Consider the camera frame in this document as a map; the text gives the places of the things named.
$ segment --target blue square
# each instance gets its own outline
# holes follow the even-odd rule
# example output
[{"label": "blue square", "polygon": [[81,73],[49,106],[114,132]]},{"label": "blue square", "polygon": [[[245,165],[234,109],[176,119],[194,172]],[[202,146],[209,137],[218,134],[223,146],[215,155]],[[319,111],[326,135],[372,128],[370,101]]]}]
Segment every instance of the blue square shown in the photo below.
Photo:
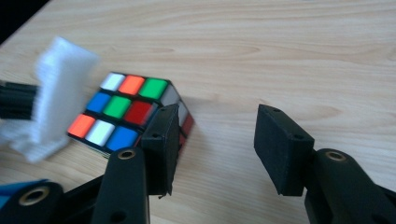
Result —
[{"label": "blue square", "polygon": [[96,113],[101,113],[110,98],[110,95],[97,92],[87,104],[87,109]]},{"label": "blue square", "polygon": [[138,136],[138,132],[119,126],[111,135],[106,146],[113,151],[124,147],[132,147]]}]

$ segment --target blue object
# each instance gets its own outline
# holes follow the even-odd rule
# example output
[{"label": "blue object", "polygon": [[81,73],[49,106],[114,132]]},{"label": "blue object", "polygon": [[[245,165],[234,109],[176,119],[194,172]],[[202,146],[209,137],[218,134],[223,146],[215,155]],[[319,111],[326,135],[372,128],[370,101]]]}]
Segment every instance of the blue object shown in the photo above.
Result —
[{"label": "blue object", "polygon": [[102,92],[97,92],[87,104],[87,109],[96,113],[101,113],[109,100],[110,95]]},{"label": "blue object", "polygon": [[113,151],[124,147],[131,147],[134,145],[138,135],[134,130],[119,126],[111,135],[106,146]]},{"label": "blue object", "polygon": [[29,182],[21,182],[21,183],[16,183],[16,184],[7,184],[7,185],[1,185],[0,186],[0,209],[6,204],[8,199],[16,193],[18,190],[23,189],[27,186],[36,184],[36,183],[41,183],[41,182],[46,182],[48,179],[40,179],[36,181],[29,181]]}]

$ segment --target cube face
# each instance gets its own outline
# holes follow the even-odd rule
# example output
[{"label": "cube face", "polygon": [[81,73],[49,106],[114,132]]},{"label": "cube face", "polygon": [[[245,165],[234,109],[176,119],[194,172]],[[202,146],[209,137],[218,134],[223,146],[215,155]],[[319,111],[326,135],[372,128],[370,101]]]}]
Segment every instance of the cube face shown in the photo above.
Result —
[{"label": "cube face", "polygon": [[140,144],[140,137],[158,109],[178,104],[182,149],[193,118],[172,82],[154,77],[110,73],[68,129],[68,135],[108,157],[113,151]]}]

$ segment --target white square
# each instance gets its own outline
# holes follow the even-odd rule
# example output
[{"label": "white square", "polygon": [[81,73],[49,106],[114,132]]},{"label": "white square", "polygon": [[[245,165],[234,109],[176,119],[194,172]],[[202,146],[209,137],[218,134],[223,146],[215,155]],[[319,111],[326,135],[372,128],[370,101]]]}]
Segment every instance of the white square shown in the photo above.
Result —
[{"label": "white square", "polygon": [[105,145],[108,137],[113,133],[114,128],[114,125],[111,123],[97,120],[85,139],[102,147]]},{"label": "white square", "polygon": [[105,81],[102,82],[102,85],[100,85],[100,87],[104,90],[116,91],[124,79],[124,75],[110,73],[106,77]]},{"label": "white square", "polygon": [[187,110],[186,106],[184,106],[183,102],[178,102],[178,126],[183,126],[188,114],[189,111]]},{"label": "white square", "polygon": [[180,97],[178,96],[175,88],[172,85],[168,85],[163,93],[163,97],[161,97],[161,103],[163,105],[173,105],[176,104],[179,99]]}]

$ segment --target wooden table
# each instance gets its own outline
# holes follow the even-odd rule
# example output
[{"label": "wooden table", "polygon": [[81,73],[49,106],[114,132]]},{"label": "wooden table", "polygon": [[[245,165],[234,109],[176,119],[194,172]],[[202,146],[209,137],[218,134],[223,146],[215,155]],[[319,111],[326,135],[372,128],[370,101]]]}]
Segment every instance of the wooden table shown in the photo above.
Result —
[{"label": "wooden table", "polygon": [[[396,190],[395,1],[54,0],[0,48],[0,78],[37,84],[56,35],[109,71],[174,82],[195,118],[174,194],[150,198],[152,223],[306,223],[304,198],[278,196],[253,148],[259,104],[353,156]],[[106,168],[72,142],[39,164],[0,149],[0,183],[48,178],[70,190]]]}]

